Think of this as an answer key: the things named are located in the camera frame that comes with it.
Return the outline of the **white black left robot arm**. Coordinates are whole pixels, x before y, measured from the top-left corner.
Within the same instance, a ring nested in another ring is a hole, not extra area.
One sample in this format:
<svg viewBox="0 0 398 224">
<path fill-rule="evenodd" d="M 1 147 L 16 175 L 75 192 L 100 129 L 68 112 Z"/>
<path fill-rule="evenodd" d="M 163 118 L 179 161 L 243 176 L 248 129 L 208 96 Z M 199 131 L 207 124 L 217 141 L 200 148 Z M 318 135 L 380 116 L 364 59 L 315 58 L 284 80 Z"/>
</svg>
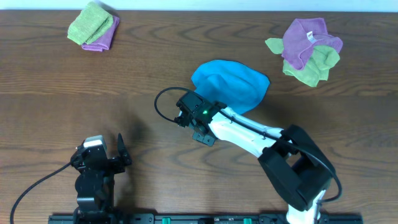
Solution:
<svg viewBox="0 0 398 224">
<path fill-rule="evenodd" d="M 107 158 L 102 135 L 86 138 L 71 156 L 71 166 L 80 175 L 75 182 L 78 208 L 73 223 L 119 223 L 121 212 L 114 208 L 114 176 L 132 164 L 121 134 L 117 137 L 119 155 Z"/>
</svg>

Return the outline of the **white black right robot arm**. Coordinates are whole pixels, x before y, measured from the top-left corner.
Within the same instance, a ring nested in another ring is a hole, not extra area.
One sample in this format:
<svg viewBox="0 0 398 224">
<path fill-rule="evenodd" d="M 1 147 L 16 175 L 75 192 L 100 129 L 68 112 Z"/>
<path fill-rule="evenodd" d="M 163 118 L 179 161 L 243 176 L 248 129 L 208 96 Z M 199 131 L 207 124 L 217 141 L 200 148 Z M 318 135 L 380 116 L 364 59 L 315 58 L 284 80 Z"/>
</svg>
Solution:
<svg viewBox="0 0 398 224">
<path fill-rule="evenodd" d="M 207 145 L 217 139 L 231 142 L 257 157 L 280 197 L 287 202 L 288 223 L 317 223 L 320 205 L 336 172 L 330 161 L 300 127 L 287 129 L 259 124 L 230 107 L 177 102 L 175 121 L 195 130 Z"/>
</svg>

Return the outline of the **blue microfiber cloth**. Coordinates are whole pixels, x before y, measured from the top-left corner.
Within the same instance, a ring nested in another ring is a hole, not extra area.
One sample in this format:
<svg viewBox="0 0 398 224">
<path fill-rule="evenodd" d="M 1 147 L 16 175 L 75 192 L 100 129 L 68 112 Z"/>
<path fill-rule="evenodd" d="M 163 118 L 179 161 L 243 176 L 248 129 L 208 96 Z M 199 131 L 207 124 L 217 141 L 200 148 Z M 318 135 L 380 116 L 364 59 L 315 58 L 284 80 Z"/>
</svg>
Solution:
<svg viewBox="0 0 398 224">
<path fill-rule="evenodd" d="M 228 60 L 212 60 L 200 65 L 191 80 L 199 95 L 210 102 L 220 101 L 238 114 L 254 109 L 271 84 L 266 75 Z"/>
</svg>

